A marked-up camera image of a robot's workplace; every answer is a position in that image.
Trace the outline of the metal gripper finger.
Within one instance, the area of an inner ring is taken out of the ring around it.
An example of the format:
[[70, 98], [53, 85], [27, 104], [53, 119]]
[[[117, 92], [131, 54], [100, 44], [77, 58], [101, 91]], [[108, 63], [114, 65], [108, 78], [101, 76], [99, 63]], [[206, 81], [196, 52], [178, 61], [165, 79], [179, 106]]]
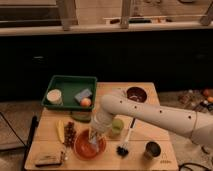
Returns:
[[95, 150], [99, 149], [98, 141], [102, 138], [102, 135], [97, 131], [91, 130], [89, 132], [89, 143], [94, 147]]

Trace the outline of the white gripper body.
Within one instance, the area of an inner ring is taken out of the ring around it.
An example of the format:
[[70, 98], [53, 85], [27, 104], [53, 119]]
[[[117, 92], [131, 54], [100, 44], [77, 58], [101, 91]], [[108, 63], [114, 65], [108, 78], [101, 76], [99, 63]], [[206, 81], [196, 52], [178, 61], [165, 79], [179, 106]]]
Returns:
[[92, 116], [90, 126], [98, 134], [104, 134], [111, 127], [114, 116], [105, 111], [99, 111]]

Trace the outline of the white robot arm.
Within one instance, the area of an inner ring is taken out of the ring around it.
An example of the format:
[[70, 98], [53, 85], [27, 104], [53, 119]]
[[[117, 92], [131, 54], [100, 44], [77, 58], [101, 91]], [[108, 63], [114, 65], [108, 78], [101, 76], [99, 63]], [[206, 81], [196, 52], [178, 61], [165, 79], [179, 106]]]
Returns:
[[128, 99], [123, 91], [114, 91], [101, 97], [91, 128], [99, 134], [105, 133], [116, 115], [136, 118], [213, 148], [213, 116], [205, 113], [140, 103]]

